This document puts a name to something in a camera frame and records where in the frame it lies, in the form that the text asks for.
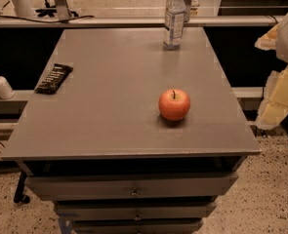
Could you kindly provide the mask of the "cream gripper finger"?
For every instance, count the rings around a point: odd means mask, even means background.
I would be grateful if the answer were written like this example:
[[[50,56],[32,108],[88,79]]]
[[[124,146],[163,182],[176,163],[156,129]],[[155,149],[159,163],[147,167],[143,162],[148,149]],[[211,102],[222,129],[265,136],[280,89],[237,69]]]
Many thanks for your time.
[[[256,126],[261,130],[277,127],[288,115],[288,65],[272,71],[267,78],[264,98],[258,109]]]
[[[275,50],[278,28],[279,28],[279,23],[276,24],[274,27],[272,27],[262,37],[260,37],[256,41],[255,47],[264,51]]]

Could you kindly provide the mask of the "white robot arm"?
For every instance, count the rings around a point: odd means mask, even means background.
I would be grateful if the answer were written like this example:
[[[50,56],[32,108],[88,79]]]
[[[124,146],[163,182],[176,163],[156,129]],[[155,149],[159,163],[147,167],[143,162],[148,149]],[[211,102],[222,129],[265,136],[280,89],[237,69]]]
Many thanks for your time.
[[[275,50],[276,57],[287,63],[283,71],[272,71],[267,78],[255,121],[259,129],[271,130],[288,115],[288,13],[256,41],[255,47],[264,51]]]

